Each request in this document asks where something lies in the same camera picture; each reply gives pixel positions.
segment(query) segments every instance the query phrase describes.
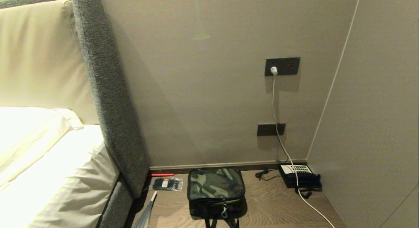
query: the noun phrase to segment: black telephone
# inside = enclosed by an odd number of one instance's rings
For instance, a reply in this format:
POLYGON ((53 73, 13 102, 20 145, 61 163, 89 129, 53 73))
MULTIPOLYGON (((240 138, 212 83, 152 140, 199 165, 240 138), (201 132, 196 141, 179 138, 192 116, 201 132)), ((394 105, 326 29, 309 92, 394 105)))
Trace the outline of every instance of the black telephone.
MULTIPOLYGON (((288 188, 295 188, 295 192, 298 193, 299 188, 304 189, 321 189, 320 174, 316 175, 305 165, 280 165, 278 167, 280 174, 284 180, 285 185, 288 188), (295 171, 298 174, 298 187, 297 180, 295 179, 295 171)), ((308 194, 302 196, 304 198, 310 197, 311 191, 308 194)))

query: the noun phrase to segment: black cable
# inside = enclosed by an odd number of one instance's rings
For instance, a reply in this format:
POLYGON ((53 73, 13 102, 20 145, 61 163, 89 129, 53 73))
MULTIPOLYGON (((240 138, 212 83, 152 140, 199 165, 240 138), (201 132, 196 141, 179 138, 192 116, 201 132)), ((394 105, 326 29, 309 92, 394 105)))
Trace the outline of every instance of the black cable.
POLYGON ((269 179, 266 179, 266 178, 263 176, 263 175, 268 174, 270 171, 273 171, 273 170, 276 170, 276 169, 271 169, 271 170, 265 169, 265 170, 263 170, 263 171, 261 171, 261 172, 257 172, 257 173, 255 174, 255 176, 256 176, 256 178, 257 178, 257 179, 259 179, 259 180, 264 180, 264 181, 270 181, 270 180, 272 180, 272 179, 274 179, 274 178, 276 178, 276 177, 281 176, 281 174, 278 174, 278 175, 276 175, 276 176, 274 176, 274 177, 271 177, 271 178, 269 178, 269 179))

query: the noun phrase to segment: wall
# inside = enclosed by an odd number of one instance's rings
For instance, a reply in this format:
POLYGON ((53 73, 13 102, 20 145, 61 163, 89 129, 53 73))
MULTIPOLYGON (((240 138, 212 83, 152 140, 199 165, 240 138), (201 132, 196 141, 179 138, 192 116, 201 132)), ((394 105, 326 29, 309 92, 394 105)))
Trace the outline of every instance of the wall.
POLYGON ((306 158, 355 0, 103 2, 152 168, 274 162, 277 139, 256 130, 273 122, 263 72, 277 57, 302 57, 277 89, 285 145, 306 158))
POLYGON ((418 0, 360 0, 311 149, 348 228, 418 227, 417 12, 418 0))

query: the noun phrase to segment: baseboard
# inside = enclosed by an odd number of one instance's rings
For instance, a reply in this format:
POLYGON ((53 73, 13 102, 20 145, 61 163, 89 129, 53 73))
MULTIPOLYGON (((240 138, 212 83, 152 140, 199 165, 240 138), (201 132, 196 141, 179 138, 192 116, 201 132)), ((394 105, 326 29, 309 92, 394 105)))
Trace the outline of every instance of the baseboard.
MULTIPOLYGON (((294 159, 295 164, 307 165, 306 159, 294 159)), ((278 168, 278 162, 272 161, 256 161, 256 162, 226 162, 211 164, 192 164, 192 165, 176 165, 176 166, 154 166, 150 167, 152 173, 171 172, 175 174, 189 173, 194 168, 238 168, 240 170, 263 170, 278 168)))

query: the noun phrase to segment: electrical outlet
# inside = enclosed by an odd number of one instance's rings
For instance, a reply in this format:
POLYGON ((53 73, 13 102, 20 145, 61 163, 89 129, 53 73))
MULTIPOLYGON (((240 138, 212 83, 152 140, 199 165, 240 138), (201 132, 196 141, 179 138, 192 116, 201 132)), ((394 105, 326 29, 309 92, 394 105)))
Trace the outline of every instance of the electrical outlet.
MULTIPOLYGON (((285 124, 278 123, 278 134, 283 135, 285 131, 285 124)), ((257 136, 272 136, 277 135, 277 131, 275 130, 275 124, 259 124, 258 125, 258 132, 257 136)))
POLYGON ((271 73, 272 67, 277 67, 278 75, 296 75, 298 73, 298 66, 300 65, 300 58, 271 58, 266 59, 265 76, 273 76, 271 73))

